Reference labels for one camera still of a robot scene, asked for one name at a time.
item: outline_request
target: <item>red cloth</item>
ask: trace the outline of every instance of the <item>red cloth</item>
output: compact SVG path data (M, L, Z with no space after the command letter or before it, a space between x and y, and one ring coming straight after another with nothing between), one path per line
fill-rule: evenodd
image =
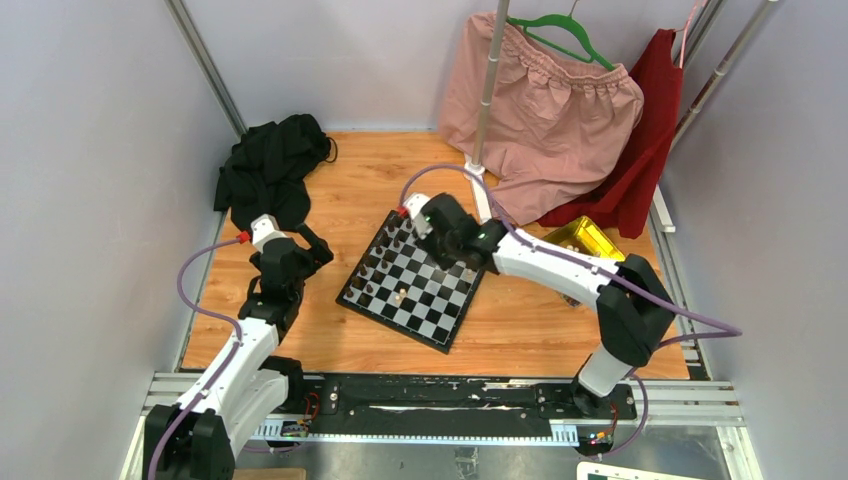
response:
M612 173L595 190L543 215L539 224L560 227L587 215L601 228L618 227L622 237L642 234L680 107L683 70L672 63L674 36L674 30L658 31L630 71L645 105Z

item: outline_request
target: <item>chessboard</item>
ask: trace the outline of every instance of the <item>chessboard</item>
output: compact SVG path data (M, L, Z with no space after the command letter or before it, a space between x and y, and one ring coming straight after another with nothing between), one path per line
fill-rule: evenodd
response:
M482 278L462 262L439 268L412 222L391 211L336 302L448 353Z

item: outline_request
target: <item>pink shorts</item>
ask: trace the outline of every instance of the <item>pink shorts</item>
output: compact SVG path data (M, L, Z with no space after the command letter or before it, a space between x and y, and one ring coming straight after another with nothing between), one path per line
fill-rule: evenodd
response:
M450 145L470 154L494 14L465 24L439 116ZM483 165L494 195L519 225L587 193L609 175L642 113L642 90L623 65L567 60L507 24Z

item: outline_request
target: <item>gray wall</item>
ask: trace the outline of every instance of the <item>gray wall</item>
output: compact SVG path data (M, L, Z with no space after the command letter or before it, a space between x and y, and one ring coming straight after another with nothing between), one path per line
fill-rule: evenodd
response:
M235 137L163 1L2 2L0 65L0 477L116 478Z
M510 14L568 13L568 0L514 0ZM187 0L248 125L309 112L330 129L425 129L462 26L498 0ZM692 1L584 0L595 49L631 66L658 28L681 28ZM573 36L541 30L580 51Z
M687 99L757 0L728 2ZM663 179L695 306L745 330L708 341L768 479L843 478L848 6L781 2Z

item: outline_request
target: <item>clothes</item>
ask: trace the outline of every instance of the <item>clothes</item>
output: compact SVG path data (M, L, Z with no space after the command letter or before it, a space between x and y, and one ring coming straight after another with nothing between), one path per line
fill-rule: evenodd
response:
M438 130L450 145L474 148L494 14L465 24ZM549 53L507 24L501 47L483 165L507 214L530 223L591 191L615 166L642 111L642 91L615 70Z
M587 215L601 228L618 227L625 238L642 233L680 107L683 70L671 60L674 36L674 30L658 31L633 67L631 75L645 94L645 108L615 169L591 193L545 214L541 225L558 227Z
M330 154L330 142L312 115L251 127L219 170L214 209L232 208L241 230L263 214L282 230L294 230L309 213L303 178Z

